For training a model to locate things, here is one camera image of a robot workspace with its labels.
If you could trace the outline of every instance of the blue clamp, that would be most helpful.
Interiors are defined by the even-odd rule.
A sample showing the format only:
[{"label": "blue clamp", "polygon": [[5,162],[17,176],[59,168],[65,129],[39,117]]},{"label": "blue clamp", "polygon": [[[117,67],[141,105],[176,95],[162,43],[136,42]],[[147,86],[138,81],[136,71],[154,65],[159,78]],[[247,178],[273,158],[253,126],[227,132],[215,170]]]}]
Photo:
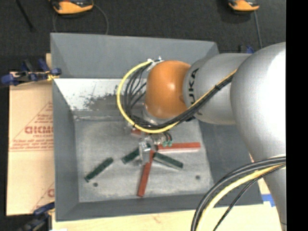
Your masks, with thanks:
[{"label": "blue clamp", "polygon": [[27,82],[50,79],[62,73],[60,68],[49,69],[42,58],[38,59],[38,65],[42,72],[33,72],[31,71],[31,69],[33,69],[31,62],[29,60],[24,60],[21,65],[21,71],[2,76],[1,83],[6,86],[17,86]]}]

